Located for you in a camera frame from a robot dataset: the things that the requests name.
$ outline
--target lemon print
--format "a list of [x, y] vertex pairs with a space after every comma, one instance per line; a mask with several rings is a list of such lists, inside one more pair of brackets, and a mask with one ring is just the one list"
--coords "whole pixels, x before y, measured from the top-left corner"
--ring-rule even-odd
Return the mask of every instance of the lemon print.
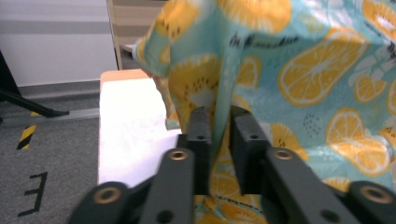
[[326, 130], [326, 143], [363, 174], [374, 177], [389, 169], [389, 154], [377, 139], [366, 136], [361, 116], [355, 109], [335, 113]]
[[212, 194], [218, 194], [227, 198], [239, 194], [236, 177], [227, 172], [216, 170], [212, 174], [210, 182], [210, 191]]
[[242, 61], [236, 79], [237, 85], [256, 90], [259, 85], [260, 75], [262, 74], [262, 63], [256, 56], [247, 56]]
[[216, 209], [216, 200], [213, 196], [207, 196], [203, 200], [204, 206], [209, 211], [214, 211]]
[[288, 126], [282, 123], [273, 123], [271, 124], [271, 133], [273, 147], [284, 147], [293, 150], [305, 161], [309, 159], [308, 154], [306, 154], [305, 150], [300, 146], [297, 137]]
[[388, 111], [392, 115], [396, 115], [396, 79], [390, 85], [387, 98]]
[[261, 207], [259, 195], [245, 194], [244, 196], [242, 196], [240, 194], [237, 194], [233, 196], [233, 199], [237, 202], [249, 204], [256, 208]]
[[238, 94], [233, 94], [232, 104], [251, 111], [248, 101]]
[[335, 189], [347, 192], [349, 190], [349, 185], [352, 183], [352, 180], [337, 176], [327, 178], [323, 180], [323, 182]]
[[361, 10], [364, 17], [378, 30], [396, 39], [396, 12], [386, 3], [364, 0]]
[[168, 89], [168, 78], [165, 77], [152, 77], [152, 79], [155, 82], [155, 86], [157, 90], [161, 93], [161, 96], [163, 98], [163, 102], [165, 104], [166, 108], [166, 119], [169, 122], [174, 122], [175, 124], [172, 125], [167, 125], [167, 129], [175, 129], [178, 128], [178, 117], [177, 117], [177, 112], [175, 110], [175, 105], [171, 99], [171, 96], [169, 94], [169, 89]]
[[244, 209], [240, 206], [225, 203], [221, 206], [221, 211], [227, 217], [227, 219], [231, 220], [231, 222], [251, 224], [268, 223], [263, 217], [260, 217], [259, 214]]
[[171, 46], [167, 45], [160, 53], [160, 62], [161, 63], [170, 63], [171, 62]]
[[190, 113], [206, 106], [213, 121], [219, 88], [221, 60], [215, 55], [202, 55], [171, 67], [169, 92], [177, 109], [181, 130], [186, 131]]
[[353, 91], [358, 102], [366, 104], [380, 96], [386, 86], [386, 81], [374, 81], [371, 77], [364, 76], [359, 77]]
[[169, 1], [155, 21], [160, 35], [176, 41], [199, 16], [199, 8], [187, 1]]
[[210, 213], [205, 214], [196, 224], [229, 224], [230, 221], [221, 219]]
[[379, 130], [379, 134], [384, 136], [388, 140], [388, 142], [390, 143], [391, 146], [396, 147], [396, 130], [395, 129], [393, 129], [391, 127], [383, 128], [383, 129]]
[[147, 37], [144, 36], [142, 40], [137, 44], [137, 49], [136, 49], [136, 56], [140, 60], [140, 62], [143, 63], [146, 63], [145, 52], [144, 52], [146, 41], [147, 41]]
[[280, 92], [293, 105], [319, 103], [365, 52], [364, 42], [354, 31], [331, 29], [313, 48], [283, 65], [277, 78]]
[[290, 0], [218, 0], [225, 16], [253, 30], [274, 34], [290, 22]]

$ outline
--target gray floor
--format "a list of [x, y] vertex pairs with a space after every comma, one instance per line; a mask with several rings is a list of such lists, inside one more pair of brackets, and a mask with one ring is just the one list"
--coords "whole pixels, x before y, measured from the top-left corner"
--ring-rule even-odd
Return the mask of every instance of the gray floor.
[[[21, 93], [57, 110], [99, 107], [99, 82], [21, 88]], [[29, 116], [30, 112], [0, 103], [0, 117]], [[66, 223], [81, 197], [97, 183], [99, 120], [84, 119], [36, 126], [29, 148], [17, 150], [24, 127], [0, 126], [0, 223]], [[40, 178], [47, 173], [39, 210], [35, 207]]]

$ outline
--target teal patterned cloth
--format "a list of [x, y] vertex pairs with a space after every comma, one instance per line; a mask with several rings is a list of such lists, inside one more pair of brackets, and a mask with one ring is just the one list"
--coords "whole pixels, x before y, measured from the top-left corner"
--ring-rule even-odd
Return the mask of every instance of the teal patterned cloth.
[[163, 95], [169, 129], [186, 131], [196, 107], [211, 113], [217, 163], [212, 197], [197, 201], [197, 222], [248, 222], [232, 215], [239, 209], [255, 214], [251, 223], [265, 223], [257, 197], [239, 196], [235, 184], [230, 105], [251, 111], [273, 146], [294, 150], [325, 183], [392, 188], [395, 9], [393, 0], [174, 0], [163, 7], [133, 54]]

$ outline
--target white wall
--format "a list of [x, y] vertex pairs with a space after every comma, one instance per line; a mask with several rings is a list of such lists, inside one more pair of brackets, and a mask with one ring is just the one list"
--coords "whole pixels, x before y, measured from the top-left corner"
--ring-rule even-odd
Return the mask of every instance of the white wall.
[[0, 49], [18, 86], [117, 70], [106, 0], [0, 0]]

